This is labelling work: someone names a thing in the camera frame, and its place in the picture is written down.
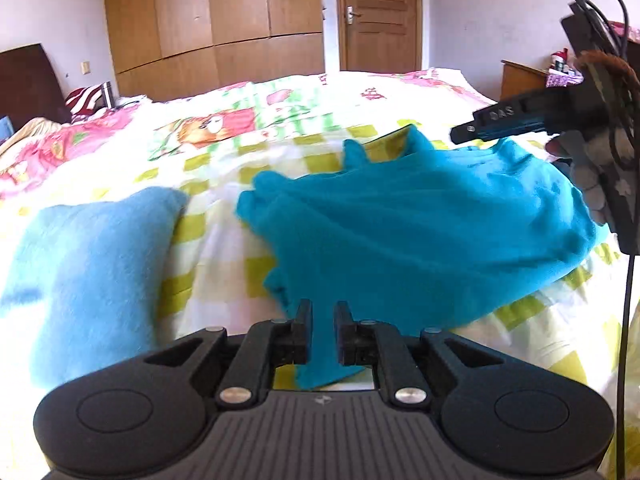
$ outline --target wall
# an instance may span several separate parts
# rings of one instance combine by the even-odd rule
[[[115,85],[104,0],[0,0],[0,52],[31,43],[42,43],[64,95]],[[83,61],[90,74],[82,75]]]
[[[340,43],[338,41],[338,1],[322,0],[324,7],[324,65],[327,73],[340,70]],[[422,0],[422,67],[428,68],[430,58],[430,0]]]
[[[431,64],[462,70],[492,98],[500,95],[501,59],[546,68],[569,47],[559,20],[572,0],[431,0]],[[593,0],[610,20],[622,20],[615,0]],[[640,27],[640,0],[625,0]]]

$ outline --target teal blanket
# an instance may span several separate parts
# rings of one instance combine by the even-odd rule
[[[396,160],[372,163],[346,140],[339,173],[264,171],[254,186],[237,213],[276,255],[266,288],[289,316],[314,304],[303,388],[354,371],[336,361],[338,300],[405,334],[453,328],[566,275],[608,233],[563,174],[512,140],[435,150],[412,126]]]

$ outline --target wooden dresser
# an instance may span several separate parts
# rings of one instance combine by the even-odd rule
[[[500,99],[506,99],[546,85],[546,72],[530,66],[502,60],[502,91]]]
[[[321,0],[105,0],[122,95],[324,72]]]

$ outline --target dark brown headboard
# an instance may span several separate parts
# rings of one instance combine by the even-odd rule
[[[60,85],[42,45],[0,52],[0,118],[9,116],[15,131],[34,117],[71,121]]]

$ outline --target metal screw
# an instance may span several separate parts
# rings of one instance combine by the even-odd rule
[[[241,386],[232,386],[220,392],[220,400],[224,400],[228,404],[242,404],[249,399],[251,399],[251,391]]]
[[[427,392],[420,388],[400,388],[396,391],[396,400],[403,404],[420,404],[427,398]]]

